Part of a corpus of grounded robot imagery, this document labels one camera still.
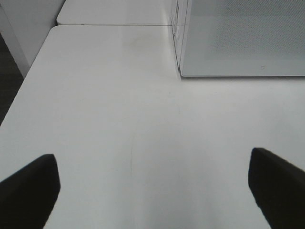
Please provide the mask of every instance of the black object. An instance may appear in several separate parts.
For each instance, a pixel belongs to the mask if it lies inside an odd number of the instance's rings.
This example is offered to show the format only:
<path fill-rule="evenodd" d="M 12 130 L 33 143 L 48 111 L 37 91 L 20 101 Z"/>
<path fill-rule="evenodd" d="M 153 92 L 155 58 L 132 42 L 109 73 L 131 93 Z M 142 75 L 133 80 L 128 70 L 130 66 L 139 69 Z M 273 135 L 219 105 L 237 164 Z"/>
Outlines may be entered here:
<path fill-rule="evenodd" d="M 254 148 L 248 182 L 272 229 L 305 229 L 304 171 L 266 149 Z"/>
<path fill-rule="evenodd" d="M 41 229 L 60 190 L 55 156 L 43 155 L 0 183 L 0 229 Z"/>

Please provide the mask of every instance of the table surface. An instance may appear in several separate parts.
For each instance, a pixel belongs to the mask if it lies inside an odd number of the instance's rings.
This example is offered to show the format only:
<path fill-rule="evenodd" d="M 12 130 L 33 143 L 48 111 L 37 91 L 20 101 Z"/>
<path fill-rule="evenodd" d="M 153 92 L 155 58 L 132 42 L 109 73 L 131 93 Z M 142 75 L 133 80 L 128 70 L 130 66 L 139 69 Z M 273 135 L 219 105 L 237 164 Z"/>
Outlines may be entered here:
<path fill-rule="evenodd" d="M 59 25 L 169 25 L 172 0 L 66 0 Z"/>
<path fill-rule="evenodd" d="M 55 154 L 46 229 L 268 229 L 265 147 L 305 169 L 303 78 L 181 79 L 168 26 L 51 30 L 0 127 L 0 180 Z"/>

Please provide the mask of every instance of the white partition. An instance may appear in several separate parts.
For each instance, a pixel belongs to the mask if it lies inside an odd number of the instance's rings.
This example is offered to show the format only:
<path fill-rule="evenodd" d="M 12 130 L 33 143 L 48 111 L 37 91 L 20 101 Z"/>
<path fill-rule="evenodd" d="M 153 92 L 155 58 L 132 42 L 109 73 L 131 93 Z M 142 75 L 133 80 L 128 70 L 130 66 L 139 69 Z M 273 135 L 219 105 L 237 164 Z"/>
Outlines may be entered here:
<path fill-rule="evenodd" d="M 64 0 L 0 0 L 1 34 L 23 77 L 32 65 Z"/>

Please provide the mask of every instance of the white panel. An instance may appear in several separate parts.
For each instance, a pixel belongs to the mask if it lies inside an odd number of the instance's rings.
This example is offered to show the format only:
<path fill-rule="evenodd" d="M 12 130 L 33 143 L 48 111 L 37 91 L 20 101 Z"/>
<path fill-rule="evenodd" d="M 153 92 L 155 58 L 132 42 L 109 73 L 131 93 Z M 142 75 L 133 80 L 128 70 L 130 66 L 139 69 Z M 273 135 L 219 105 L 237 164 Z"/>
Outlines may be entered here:
<path fill-rule="evenodd" d="M 19 44 L 19 41 L 10 25 L 10 22 L 0 5 L 0 31 L 1 35 L 12 55 L 14 61 L 19 68 L 21 75 L 25 78 L 30 69 L 30 64 L 26 59 L 23 50 Z"/>
<path fill-rule="evenodd" d="M 29 65 L 33 63 L 64 0 L 0 0 Z"/>
<path fill-rule="evenodd" d="M 305 1 L 193 0 L 184 76 L 305 75 Z"/>

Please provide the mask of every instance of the perforated panel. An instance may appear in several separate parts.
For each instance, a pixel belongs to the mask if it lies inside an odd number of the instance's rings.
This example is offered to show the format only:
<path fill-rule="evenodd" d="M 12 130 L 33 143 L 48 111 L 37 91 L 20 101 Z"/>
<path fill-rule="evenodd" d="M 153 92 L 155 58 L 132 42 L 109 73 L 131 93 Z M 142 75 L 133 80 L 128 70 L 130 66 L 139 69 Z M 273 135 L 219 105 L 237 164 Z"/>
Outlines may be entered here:
<path fill-rule="evenodd" d="M 184 75 L 304 75 L 305 0 L 191 0 Z"/>
<path fill-rule="evenodd" d="M 217 26 L 211 29 L 207 58 L 305 57 L 305 1 L 220 3 L 214 12 Z"/>

